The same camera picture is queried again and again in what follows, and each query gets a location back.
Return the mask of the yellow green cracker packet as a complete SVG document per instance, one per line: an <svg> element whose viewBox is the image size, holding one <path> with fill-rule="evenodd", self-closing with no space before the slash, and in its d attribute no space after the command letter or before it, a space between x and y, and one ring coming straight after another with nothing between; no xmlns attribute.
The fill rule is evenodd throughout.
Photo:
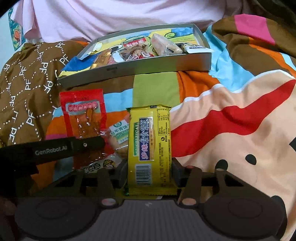
<svg viewBox="0 0 296 241"><path fill-rule="evenodd" d="M128 108L129 195L176 195L171 179L170 106Z"/></svg>

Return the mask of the green label biscuit packet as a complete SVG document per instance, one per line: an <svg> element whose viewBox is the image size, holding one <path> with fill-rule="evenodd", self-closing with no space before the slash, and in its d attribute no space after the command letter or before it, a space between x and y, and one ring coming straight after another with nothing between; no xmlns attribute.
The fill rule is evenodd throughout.
<svg viewBox="0 0 296 241"><path fill-rule="evenodd" d="M107 130L107 139L114 152L123 159L128 156L129 122L126 119L111 125Z"/></svg>

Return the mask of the red chicken foot snack packet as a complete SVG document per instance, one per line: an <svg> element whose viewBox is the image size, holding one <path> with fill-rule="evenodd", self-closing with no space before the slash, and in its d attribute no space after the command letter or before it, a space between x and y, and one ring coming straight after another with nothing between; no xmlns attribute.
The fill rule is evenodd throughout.
<svg viewBox="0 0 296 241"><path fill-rule="evenodd" d="M68 137L77 139L96 138L93 150L73 157L74 169L80 169L102 160L113 153L107 144L107 113L102 89L86 89L60 92L60 103Z"/></svg>

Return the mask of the gold snack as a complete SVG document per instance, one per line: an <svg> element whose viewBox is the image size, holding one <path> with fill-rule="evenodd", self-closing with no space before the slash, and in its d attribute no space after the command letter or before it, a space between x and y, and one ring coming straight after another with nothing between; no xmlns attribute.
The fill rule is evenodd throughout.
<svg viewBox="0 0 296 241"><path fill-rule="evenodd" d="M95 58L92 65L90 66L90 69L95 69L95 68L108 65L110 58L111 58L111 49L103 50Z"/></svg>

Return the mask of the pink sausages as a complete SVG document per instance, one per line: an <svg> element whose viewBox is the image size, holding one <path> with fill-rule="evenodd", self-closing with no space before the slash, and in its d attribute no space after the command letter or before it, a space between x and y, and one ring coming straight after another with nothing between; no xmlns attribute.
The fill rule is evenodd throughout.
<svg viewBox="0 0 296 241"><path fill-rule="evenodd" d="M112 52L108 61L108 65L124 62L124 59L118 52Z"/></svg>

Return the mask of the puffed rice bar packet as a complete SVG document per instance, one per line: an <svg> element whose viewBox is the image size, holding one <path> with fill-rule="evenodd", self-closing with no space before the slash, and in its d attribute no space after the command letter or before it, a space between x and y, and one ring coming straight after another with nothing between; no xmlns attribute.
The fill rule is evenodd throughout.
<svg viewBox="0 0 296 241"><path fill-rule="evenodd" d="M157 33L151 37L151 44L159 56L183 54L179 46Z"/></svg>

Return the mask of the red packet braised eggs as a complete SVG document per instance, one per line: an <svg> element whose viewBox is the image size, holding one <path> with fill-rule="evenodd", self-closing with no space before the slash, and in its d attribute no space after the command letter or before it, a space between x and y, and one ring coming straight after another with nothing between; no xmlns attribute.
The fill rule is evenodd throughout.
<svg viewBox="0 0 296 241"><path fill-rule="evenodd" d="M124 61L132 61L155 57L156 53L154 52L150 37L139 36L122 42L122 49L119 50L119 56Z"/></svg>

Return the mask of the brown PF patterned blanket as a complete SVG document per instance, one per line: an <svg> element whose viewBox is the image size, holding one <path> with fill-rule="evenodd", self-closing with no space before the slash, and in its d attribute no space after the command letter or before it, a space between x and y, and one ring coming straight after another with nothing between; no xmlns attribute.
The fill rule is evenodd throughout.
<svg viewBox="0 0 296 241"><path fill-rule="evenodd" d="M41 141L60 107L58 76L81 41L25 43L1 70L1 147Z"/></svg>

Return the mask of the colourful cartoon bedspread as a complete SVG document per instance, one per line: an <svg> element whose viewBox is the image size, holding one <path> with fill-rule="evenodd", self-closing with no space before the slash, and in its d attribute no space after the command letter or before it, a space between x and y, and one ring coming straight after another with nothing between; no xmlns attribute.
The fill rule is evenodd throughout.
<svg viewBox="0 0 296 241"><path fill-rule="evenodd" d="M287 209L283 240L295 232L295 37L276 22L236 15L204 33L208 73L178 71L112 79L108 123L126 108L171 106L172 155L182 164L228 170Z"/></svg>

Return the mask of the grey tray with drawing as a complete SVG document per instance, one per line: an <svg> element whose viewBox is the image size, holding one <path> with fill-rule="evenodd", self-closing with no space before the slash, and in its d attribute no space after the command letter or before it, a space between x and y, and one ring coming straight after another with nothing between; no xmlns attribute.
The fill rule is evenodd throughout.
<svg viewBox="0 0 296 241"><path fill-rule="evenodd" d="M58 82L65 89L70 89L92 82L128 75L187 70L207 72L210 70L213 53L188 54L183 49L183 54L169 56L159 56L154 49L155 57L124 61L90 69L95 58L103 50L111 49L111 53L119 52L122 49L122 42L125 40L139 36L151 38L155 33L166 37L181 49L182 43L198 44L210 48L200 29L194 24L156 25L116 32L99 37L84 47L63 68L58 76Z"/></svg>

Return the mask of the pink hanging sheet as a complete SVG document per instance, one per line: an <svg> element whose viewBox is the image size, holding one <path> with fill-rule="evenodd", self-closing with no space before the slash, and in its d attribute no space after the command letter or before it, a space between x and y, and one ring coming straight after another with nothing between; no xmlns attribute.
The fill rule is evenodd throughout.
<svg viewBox="0 0 296 241"><path fill-rule="evenodd" d="M92 41L153 25L194 23L200 29L228 16L251 13L250 1L19 1L11 19L28 40Z"/></svg>

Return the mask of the cartoon wall poster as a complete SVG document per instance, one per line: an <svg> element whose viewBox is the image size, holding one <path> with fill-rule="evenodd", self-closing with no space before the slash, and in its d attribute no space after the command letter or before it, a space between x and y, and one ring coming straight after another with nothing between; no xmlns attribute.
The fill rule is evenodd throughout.
<svg viewBox="0 0 296 241"><path fill-rule="evenodd" d="M8 11L8 19L13 48L17 51L17 49L19 49L26 40L23 35L23 27L11 19L12 13L13 7L11 7Z"/></svg>

